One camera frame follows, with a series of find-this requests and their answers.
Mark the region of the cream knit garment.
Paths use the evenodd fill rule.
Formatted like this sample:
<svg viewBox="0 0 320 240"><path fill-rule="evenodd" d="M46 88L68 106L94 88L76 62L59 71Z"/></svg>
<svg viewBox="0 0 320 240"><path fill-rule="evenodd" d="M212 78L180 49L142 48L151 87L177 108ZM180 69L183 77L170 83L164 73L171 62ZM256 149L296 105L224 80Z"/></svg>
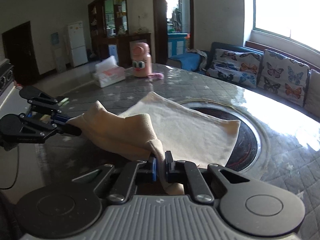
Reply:
<svg viewBox="0 0 320 240"><path fill-rule="evenodd" d="M99 148L129 160L148 160L154 154L164 191L177 195L184 193L183 185L166 181L165 152L200 168L211 163L224 166L236 145L241 122L206 115L150 92L120 115L96 101L68 124L80 128Z"/></svg>

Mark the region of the dark wooden display cabinet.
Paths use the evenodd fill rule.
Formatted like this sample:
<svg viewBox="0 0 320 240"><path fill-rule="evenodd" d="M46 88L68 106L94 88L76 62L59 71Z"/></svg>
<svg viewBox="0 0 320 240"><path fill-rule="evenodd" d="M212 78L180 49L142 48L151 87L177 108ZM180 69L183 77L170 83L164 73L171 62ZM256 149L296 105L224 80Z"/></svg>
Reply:
<svg viewBox="0 0 320 240"><path fill-rule="evenodd" d="M142 28L129 32L126 6L127 0L94 0L88 5L88 18L91 57L104 60L113 55L120 66L129 68L133 45L151 44L151 34Z"/></svg>

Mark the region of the white tissue pack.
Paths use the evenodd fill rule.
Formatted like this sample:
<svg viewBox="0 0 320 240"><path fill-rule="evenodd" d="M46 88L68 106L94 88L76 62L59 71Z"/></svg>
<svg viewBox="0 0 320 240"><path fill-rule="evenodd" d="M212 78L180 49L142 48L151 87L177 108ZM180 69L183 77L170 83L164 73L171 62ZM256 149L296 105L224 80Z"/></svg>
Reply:
<svg viewBox="0 0 320 240"><path fill-rule="evenodd" d="M125 69L117 65L116 58L112 55L95 65L92 76L94 83L104 88L125 80Z"/></svg>

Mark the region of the round black induction hob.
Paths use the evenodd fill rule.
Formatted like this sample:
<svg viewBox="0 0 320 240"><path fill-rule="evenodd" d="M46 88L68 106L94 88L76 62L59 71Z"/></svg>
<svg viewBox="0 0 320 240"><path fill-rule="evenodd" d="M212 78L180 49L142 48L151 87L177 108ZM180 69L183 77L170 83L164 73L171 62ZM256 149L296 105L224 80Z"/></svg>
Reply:
<svg viewBox="0 0 320 240"><path fill-rule="evenodd" d="M261 140L257 129L245 116L226 107L196 106L191 109L223 120L240 121L238 138L225 167L240 172L251 166L261 152Z"/></svg>

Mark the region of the white refrigerator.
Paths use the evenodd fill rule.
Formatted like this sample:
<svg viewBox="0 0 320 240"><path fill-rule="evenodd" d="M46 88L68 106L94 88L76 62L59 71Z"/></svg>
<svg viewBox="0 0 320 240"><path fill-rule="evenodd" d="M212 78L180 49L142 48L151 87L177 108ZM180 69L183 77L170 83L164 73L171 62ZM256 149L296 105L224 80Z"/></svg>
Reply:
<svg viewBox="0 0 320 240"><path fill-rule="evenodd" d="M68 24L66 26L67 48L71 66L73 68L86 64L87 51L84 36L84 25L82 21Z"/></svg>

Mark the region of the butterfly print sofa cushion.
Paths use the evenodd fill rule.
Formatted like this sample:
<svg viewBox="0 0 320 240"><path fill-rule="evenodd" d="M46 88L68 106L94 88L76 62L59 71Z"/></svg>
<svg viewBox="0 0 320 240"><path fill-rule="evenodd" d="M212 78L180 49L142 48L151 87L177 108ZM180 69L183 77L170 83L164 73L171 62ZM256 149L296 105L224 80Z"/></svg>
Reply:
<svg viewBox="0 0 320 240"><path fill-rule="evenodd" d="M216 49L206 75L222 81L256 88L262 56L253 52Z"/></svg>

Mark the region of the blue blanket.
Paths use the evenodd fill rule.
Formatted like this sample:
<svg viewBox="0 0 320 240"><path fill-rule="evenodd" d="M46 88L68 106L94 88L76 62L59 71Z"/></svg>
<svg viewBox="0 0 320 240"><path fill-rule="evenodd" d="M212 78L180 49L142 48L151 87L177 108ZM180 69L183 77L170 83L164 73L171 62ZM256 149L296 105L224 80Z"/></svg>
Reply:
<svg viewBox="0 0 320 240"><path fill-rule="evenodd" d="M204 51L192 50L184 54L169 57L166 65L196 72L201 71L207 65L207 59L208 56Z"/></svg>

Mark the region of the plain beige sofa cushion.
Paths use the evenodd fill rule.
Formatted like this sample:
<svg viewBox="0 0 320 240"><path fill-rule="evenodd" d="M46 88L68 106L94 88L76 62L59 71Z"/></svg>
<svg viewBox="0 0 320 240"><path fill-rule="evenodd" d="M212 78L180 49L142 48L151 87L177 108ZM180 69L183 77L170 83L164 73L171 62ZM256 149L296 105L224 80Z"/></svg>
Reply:
<svg viewBox="0 0 320 240"><path fill-rule="evenodd" d="M314 69L311 70L308 91L304 108L319 117L320 115L320 73Z"/></svg>

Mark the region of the pink cartoon face bottle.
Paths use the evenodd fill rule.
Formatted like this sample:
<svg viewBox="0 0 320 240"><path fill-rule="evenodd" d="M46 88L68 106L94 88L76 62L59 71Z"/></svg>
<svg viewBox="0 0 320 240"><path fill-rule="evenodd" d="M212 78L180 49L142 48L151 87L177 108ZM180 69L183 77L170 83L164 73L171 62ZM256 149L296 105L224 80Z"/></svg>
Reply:
<svg viewBox="0 0 320 240"><path fill-rule="evenodd" d="M148 77L152 73L152 59L149 45L137 42L132 47L132 68L135 77Z"/></svg>

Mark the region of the water dispenser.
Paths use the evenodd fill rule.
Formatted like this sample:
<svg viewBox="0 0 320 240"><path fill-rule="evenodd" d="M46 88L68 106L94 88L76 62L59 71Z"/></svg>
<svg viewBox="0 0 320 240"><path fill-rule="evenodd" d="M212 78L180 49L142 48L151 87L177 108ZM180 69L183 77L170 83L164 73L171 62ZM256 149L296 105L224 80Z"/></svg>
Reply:
<svg viewBox="0 0 320 240"><path fill-rule="evenodd" d="M59 33L55 32L50 35L50 43L52 46L53 58L56 65L56 70L58 73L63 73L66 71L66 63L63 55Z"/></svg>

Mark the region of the dark blue sofa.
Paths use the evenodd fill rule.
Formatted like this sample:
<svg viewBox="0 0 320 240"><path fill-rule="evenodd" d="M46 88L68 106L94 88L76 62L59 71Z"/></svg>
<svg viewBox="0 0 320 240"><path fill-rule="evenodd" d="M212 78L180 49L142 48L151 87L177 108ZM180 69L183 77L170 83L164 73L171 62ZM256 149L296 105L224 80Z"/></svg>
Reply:
<svg viewBox="0 0 320 240"><path fill-rule="evenodd" d="M213 42L209 51L191 49L167 64L239 85L319 120L319 68L275 49Z"/></svg>

